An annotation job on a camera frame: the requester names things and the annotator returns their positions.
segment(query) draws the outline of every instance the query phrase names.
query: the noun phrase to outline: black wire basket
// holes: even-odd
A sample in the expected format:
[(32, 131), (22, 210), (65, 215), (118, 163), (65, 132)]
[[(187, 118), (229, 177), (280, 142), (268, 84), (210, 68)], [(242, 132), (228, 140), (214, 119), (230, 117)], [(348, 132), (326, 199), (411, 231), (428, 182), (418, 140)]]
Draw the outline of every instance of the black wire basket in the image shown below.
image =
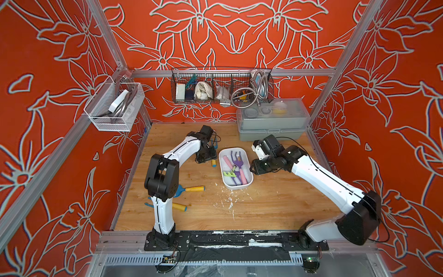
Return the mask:
[[(268, 78), (268, 95), (265, 99), (259, 99), (259, 102), (270, 103), (274, 99), (274, 81), (271, 76), (271, 69), (265, 68), (232, 68), (205, 70), (198, 69), (196, 67), (180, 67), (172, 69), (171, 78), (171, 96), (174, 103), (220, 103), (220, 100), (216, 99), (217, 88), (224, 87), (229, 91), (229, 100), (232, 93), (242, 87), (251, 87), (251, 72), (254, 69), (262, 70)], [(185, 99), (177, 99), (177, 84), (187, 84), (195, 75), (192, 85), (189, 85), (186, 89)], [(195, 99), (194, 90), (197, 82), (205, 82), (213, 91), (211, 98), (206, 100)], [(251, 103), (253, 99), (243, 99), (243, 103)]]

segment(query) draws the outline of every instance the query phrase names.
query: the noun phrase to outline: orange wall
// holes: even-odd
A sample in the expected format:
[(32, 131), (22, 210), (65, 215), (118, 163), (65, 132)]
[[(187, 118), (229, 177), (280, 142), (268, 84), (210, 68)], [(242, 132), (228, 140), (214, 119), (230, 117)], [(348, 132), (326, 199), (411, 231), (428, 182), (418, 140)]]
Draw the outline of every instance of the orange wall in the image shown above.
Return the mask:
[(116, 64), (82, 0), (0, 4), (0, 217)]
[(385, 1), (313, 126), (334, 172), (382, 196), (396, 276), (443, 275), (442, 16), (441, 1)]
[(89, 125), (0, 255), (0, 273), (83, 276), (100, 233), (109, 230), (144, 133), (140, 115), (130, 133)]
[[(0, 217), (116, 64), (83, 0), (0, 1)], [(82, 276), (145, 128), (90, 125), (0, 254), (1, 276)]]
[[(367, 0), (101, 0), (131, 69), (182, 66), (334, 68)], [(275, 95), (308, 110), (327, 77), (275, 78)], [(154, 121), (232, 121), (234, 108), (175, 104), (167, 78), (140, 80)]]

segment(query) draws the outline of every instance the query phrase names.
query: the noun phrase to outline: aluminum frame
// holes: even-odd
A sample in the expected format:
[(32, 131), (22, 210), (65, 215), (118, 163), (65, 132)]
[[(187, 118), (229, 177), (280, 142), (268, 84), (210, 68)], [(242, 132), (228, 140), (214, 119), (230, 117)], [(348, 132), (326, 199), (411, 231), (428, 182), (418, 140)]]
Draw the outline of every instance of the aluminum frame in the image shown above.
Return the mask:
[(318, 163), (321, 164), (324, 168), (326, 168), (329, 172), (333, 173), (331, 166), (329, 165), (329, 161), (326, 158), (325, 153), (323, 153), (322, 149), (320, 148), (319, 142), (317, 141), (311, 126), (308, 126), (306, 128), (306, 135), (312, 146), (312, 150), (314, 151), (315, 156), (317, 157)]
[(114, 218), (112, 219), (112, 222), (111, 222), (111, 227), (110, 227), (111, 230), (114, 230), (115, 226), (117, 225), (118, 217), (120, 216), (121, 209), (123, 208), (124, 200), (126, 199), (126, 195), (128, 194), (128, 190), (131, 187), (132, 179), (134, 178), (138, 163), (140, 161), (141, 154), (143, 153), (144, 146), (146, 144), (146, 141), (148, 140), (149, 132), (151, 131), (152, 122), (151, 122), (151, 119), (149, 118), (148, 112), (147, 112), (144, 105), (142, 105), (140, 107), (140, 114), (143, 117), (143, 120), (145, 121), (146, 125), (149, 127), (146, 130), (146, 133), (144, 134), (143, 139), (140, 142), (139, 150), (137, 151), (137, 155), (134, 158), (134, 163), (132, 164), (131, 172), (129, 173), (128, 179), (126, 180), (126, 185), (125, 185), (123, 193), (121, 195), (120, 203), (118, 204), (116, 213), (115, 213)]
[(103, 12), (103, 8), (100, 5), (98, 0), (86, 0), (89, 10), (91, 11), (98, 28), (100, 29), (103, 38), (108, 45), (109, 51), (114, 58), (115, 63), (117, 64), (117, 68), (119, 69), (127, 69), (128, 65), (124, 60), (123, 53), (118, 46), (117, 40), (114, 37), (114, 33), (111, 29), (111, 26), (108, 24), (108, 20), (106, 19), (105, 13)]
[(341, 78), (342, 73), (346, 68), (346, 65), (351, 59), (351, 56), (354, 53), (355, 49), (357, 48), (357, 45), (360, 43), (361, 39), (363, 38), (363, 35), (365, 34), (365, 31), (368, 28), (369, 24), (374, 19), (375, 13), (380, 8), (382, 2), (383, 0), (372, 0), (366, 7), (365, 12), (360, 18), (360, 21), (357, 23), (355, 30), (352, 33), (351, 38), (349, 39), (348, 44), (346, 45), (342, 55), (340, 56), (340, 59), (337, 62), (337, 66), (335, 68), (335, 74), (332, 76), (330, 80), (328, 80), (326, 86), (323, 88), (322, 92), (317, 98), (314, 108), (311, 110), (311, 120), (309, 121), (309, 125), (312, 125), (314, 120), (317, 118), (317, 115), (319, 114), (320, 109), (323, 106), (327, 96), (332, 91), (335, 84)]
[[(116, 70), (111, 78), (122, 76), (125, 70)], [(81, 115), (74, 123), (68, 133), (64, 136), (57, 148), (42, 165), (37, 174), (25, 187), (23, 192), (14, 201), (11, 207), (0, 219), (0, 252), (3, 251), (11, 238), (14, 236), (20, 225), (25, 220), (37, 200), (40, 198), (46, 187), (51, 182), (57, 171), (60, 169), (66, 158), (74, 149), (80, 138), (83, 136), (91, 121), (88, 116)]]
[[(186, 70), (188, 73), (250, 73), (248, 69), (231, 69), (231, 70)], [(334, 68), (325, 69), (272, 69), (273, 77), (286, 76), (334, 76), (336, 70)], [(171, 78), (172, 70), (134, 70), (132, 78)]]
[[(104, 231), (100, 236), (86, 276), (100, 277), (104, 267), (111, 259), (122, 261), (121, 264), (127, 265), (154, 265), (156, 263), (152, 262), (152, 259), (158, 259), (163, 254), (172, 253), (172, 251), (144, 251), (147, 233), (149, 231)], [(366, 254), (376, 277), (391, 276), (374, 242), (368, 241), (363, 246), (357, 246), (349, 241), (331, 241), (328, 242), (328, 245), (329, 251), (324, 251), (324, 254), (332, 256), (338, 254)], [(225, 262), (223, 265), (302, 265), (302, 254), (317, 254), (316, 251), (288, 251), (288, 253), (291, 259), (289, 261), (269, 261), (269, 263), (265, 261), (231, 261)], [(195, 261), (190, 264), (201, 265), (205, 262), (223, 263), (223, 261)]]

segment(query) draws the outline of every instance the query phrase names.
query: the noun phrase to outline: pink handle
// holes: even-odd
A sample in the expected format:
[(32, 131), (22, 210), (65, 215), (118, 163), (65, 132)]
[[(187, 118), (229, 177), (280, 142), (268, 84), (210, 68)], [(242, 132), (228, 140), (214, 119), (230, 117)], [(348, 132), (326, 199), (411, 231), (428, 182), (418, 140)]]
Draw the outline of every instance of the pink handle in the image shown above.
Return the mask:
[(225, 163), (228, 165), (229, 169), (232, 169), (233, 166), (231, 164), (231, 161), (228, 159), (228, 157), (223, 156), (223, 159), (225, 160)]
[(241, 182), (243, 183), (243, 185), (247, 185), (248, 181), (246, 180), (245, 174), (243, 173), (243, 169), (240, 168), (240, 177), (241, 177)]

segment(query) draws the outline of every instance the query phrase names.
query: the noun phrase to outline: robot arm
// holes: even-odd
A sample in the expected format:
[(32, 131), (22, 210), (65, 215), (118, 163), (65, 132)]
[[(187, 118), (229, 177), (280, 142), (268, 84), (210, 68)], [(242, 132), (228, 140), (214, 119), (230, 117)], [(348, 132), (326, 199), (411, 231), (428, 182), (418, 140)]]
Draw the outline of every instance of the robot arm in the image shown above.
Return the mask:
[(280, 169), (305, 179), (326, 195), (342, 212), (322, 221), (308, 221), (299, 230), (304, 242), (343, 239), (363, 245), (380, 224), (381, 198), (373, 191), (364, 193), (316, 163), (303, 149), (291, 145), (284, 148), (270, 135), (256, 140), (252, 146), (258, 159), (252, 161), (251, 172), (261, 175)]
[(152, 235), (161, 248), (170, 248), (175, 238), (172, 198), (179, 187), (179, 168), (194, 153), (198, 164), (217, 158), (214, 146), (208, 145), (213, 132), (212, 128), (204, 125), (199, 132), (190, 132), (171, 151), (163, 155), (154, 154), (151, 158), (144, 187), (154, 205), (155, 225)]

